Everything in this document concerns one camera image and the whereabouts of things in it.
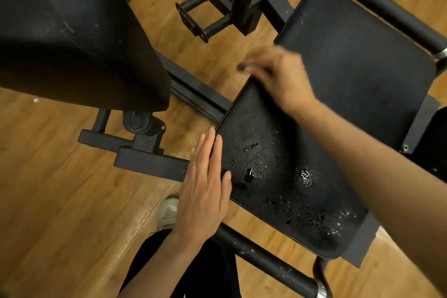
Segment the hand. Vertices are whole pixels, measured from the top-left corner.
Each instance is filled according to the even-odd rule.
[[[199,247],[216,233],[227,214],[232,189],[230,171],[220,180],[222,137],[215,135],[211,127],[208,134],[201,135],[193,149],[185,180],[180,187],[177,223],[172,231],[180,235],[184,243]]]
[[[299,53],[280,46],[265,46],[250,51],[238,65],[258,79],[277,105],[294,117],[316,101]]]

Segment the black vinyl pad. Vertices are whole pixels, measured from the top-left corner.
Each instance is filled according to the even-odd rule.
[[[399,149],[434,79],[420,47],[351,0],[302,0],[275,43],[301,53],[320,101]],[[262,85],[247,81],[217,132],[232,200],[317,255],[342,255],[367,209]]]

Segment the wooden floor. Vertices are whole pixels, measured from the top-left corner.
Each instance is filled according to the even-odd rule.
[[[253,45],[276,33],[262,18],[243,37],[227,28],[209,44],[183,26],[175,2],[133,0],[131,7],[153,46],[234,99],[245,76],[235,66]],[[299,0],[289,0],[296,6]],[[447,0],[395,0],[447,35]],[[195,10],[202,25],[219,17],[210,5]],[[447,77],[431,93],[447,103]],[[96,110],[0,89],[0,289],[10,297],[113,297],[139,245],[156,229],[156,210],[179,183],[114,168],[114,154],[78,144]],[[176,98],[167,112],[165,153],[188,158],[211,122]],[[113,112],[107,132],[130,137]],[[225,220],[266,249],[310,275],[314,255],[232,204]],[[296,297],[238,259],[242,295]],[[361,269],[330,262],[335,297],[436,297],[428,281],[380,231]]]

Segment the white sneaker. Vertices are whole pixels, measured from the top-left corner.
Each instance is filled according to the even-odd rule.
[[[171,229],[177,221],[178,198],[168,198],[163,204],[158,215],[160,230]]]

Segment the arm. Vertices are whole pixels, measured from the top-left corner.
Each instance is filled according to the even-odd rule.
[[[320,103],[299,54],[262,47],[243,64],[325,148],[396,244],[447,295],[447,184]]]
[[[231,173],[220,179],[222,137],[214,128],[202,134],[182,186],[177,223],[157,252],[119,294],[119,298],[168,298],[224,219],[231,193]]]

